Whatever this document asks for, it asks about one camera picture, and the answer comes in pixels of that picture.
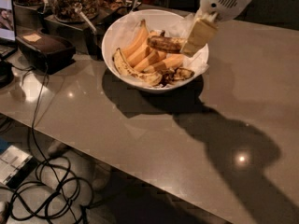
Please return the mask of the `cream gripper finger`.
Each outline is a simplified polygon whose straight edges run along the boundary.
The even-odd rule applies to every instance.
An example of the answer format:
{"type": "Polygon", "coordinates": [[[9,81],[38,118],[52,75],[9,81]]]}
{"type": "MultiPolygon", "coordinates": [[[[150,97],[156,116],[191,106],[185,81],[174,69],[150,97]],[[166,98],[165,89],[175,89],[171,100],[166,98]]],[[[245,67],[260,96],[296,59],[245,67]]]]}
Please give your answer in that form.
{"type": "Polygon", "coordinates": [[[183,43],[180,52],[188,57],[192,57],[218,32],[218,26],[215,22],[216,16],[197,17],[183,43]]]}

